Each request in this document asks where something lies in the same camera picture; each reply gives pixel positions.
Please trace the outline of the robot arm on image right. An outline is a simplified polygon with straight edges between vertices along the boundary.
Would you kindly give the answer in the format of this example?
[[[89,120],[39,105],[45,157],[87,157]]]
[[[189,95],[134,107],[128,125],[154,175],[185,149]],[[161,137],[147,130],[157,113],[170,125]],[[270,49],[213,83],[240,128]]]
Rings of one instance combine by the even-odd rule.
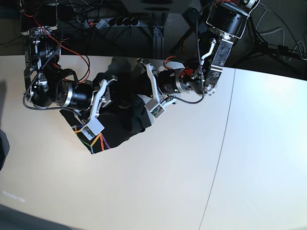
[[[215,0],[202,10],[209,43],[201,51],[199,23],[196,22],[197,61],[180,62],[174,57],[167,58],[160,69],[146,64],[146,75],[151,83],[151,96],[146,97],[148,111],[164,111],[165,107],[180,100],[180,93],[193,91],[204,97],[212,95],[229,57],[233,38],[240,39],[251,13],[258,7],[258,0]]]

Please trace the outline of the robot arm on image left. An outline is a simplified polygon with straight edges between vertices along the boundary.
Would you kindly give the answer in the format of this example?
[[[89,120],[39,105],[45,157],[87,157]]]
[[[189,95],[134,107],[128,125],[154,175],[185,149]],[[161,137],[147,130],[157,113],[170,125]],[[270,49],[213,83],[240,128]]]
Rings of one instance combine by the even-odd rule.
[[[57,13],[57,7],[46,4],[32,7],[30,4],[27,0],[20,2],[21,21],[29,19],[35,23],[26,29],[24,106],[31,110],[66,110],[76,116],[89,114],[95,104],[97,111],[107,107],[110,100],[103,98],[110,95],[109,86],[118,81],[117,76],[105,78],[103,73],[98,73],[90,81],[90,70],[79,79],[74,70],[62,69],[59,58],[62,49],[66,48],[64,40],[55,37],[50,24],[39,23],[42,9],[47,9],[44,16],[50,18],[52,13]]]

